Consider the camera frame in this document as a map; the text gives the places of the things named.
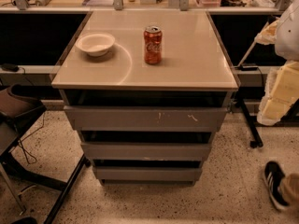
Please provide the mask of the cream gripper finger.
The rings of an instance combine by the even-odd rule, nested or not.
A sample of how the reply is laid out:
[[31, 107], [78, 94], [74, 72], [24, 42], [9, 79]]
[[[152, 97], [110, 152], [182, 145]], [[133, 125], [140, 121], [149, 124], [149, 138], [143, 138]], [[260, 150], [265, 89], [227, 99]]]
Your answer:
[[265, 84], [257, 121], [266, 126], [278, 123], [299, 99], [299, 62], [287, 61], [271, 68]]
[[254, 41], [262, 45], [275, 44], [277, 40], [277, 26], [278, 21], [267, 24], [261, 32], [255, 36]]

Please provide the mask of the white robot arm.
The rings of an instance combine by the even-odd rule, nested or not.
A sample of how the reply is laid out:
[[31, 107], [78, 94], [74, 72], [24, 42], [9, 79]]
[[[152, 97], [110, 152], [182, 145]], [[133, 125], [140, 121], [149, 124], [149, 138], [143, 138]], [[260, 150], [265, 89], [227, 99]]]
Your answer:
[[270, 70], [259, 105], [257, 121], [272, 126], [299, 99], [299, 0], [294, 0], [279, 19], [262, 29], [255, 41], [274, 44], [276, 55], [286, 60], [279, 69]]

